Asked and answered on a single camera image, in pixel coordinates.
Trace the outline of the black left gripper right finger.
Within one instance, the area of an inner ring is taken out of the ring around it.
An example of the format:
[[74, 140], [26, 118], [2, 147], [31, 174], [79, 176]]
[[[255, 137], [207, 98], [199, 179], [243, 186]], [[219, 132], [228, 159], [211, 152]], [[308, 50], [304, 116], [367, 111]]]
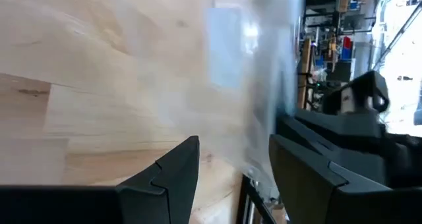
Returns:
[[280, 135], [269, 155], [292, 224], [422, 224], [422, 187], [391, 189]]

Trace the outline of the black metal table frame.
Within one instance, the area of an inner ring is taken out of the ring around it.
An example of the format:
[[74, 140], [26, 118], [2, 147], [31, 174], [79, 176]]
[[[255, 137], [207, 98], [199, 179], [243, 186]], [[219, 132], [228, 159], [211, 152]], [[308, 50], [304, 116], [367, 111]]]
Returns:
[[280, 200], [273, 197], [265, 200], [256, 189], [257, 186], [257, 182], [242, 175], [235, 224], [252, 224], [255, 210], [260, 215], [262, 224], [276, 224], [270, 208], [279, 204]]

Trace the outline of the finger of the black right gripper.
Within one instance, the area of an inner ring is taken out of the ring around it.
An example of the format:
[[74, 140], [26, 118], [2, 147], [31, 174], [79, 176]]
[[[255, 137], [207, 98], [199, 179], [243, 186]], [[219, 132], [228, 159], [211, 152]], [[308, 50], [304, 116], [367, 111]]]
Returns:
[[319, 133], [368, 138], [380, 138], [382, 134], [374, 112], [327, 115], [300, 109], [295, 118]]
[[385, 148], [380, 138], [338, 136], [319, 133], [294, 117], [278, 117], [276, 134], [281, 145], [307, 156], [311, 161], [325, 158], [338, 165], [386, 184]]

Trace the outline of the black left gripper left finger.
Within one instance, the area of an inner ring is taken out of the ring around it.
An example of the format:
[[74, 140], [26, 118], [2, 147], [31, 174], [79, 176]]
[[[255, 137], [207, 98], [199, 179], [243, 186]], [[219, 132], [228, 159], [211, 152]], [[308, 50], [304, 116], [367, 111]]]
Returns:
[[0, 224], [188, 224], [199, 156], [190, 136], [116, 186], [0, 185]]

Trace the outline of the clear plastic bag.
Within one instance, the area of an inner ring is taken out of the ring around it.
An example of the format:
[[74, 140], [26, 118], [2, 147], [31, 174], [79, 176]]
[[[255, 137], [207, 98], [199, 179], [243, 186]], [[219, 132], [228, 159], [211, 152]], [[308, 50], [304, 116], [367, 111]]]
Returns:
[[297, 101], [303, 0], [128, 0], [138, 92], [159, 120], [273, 188], [268, 139]]

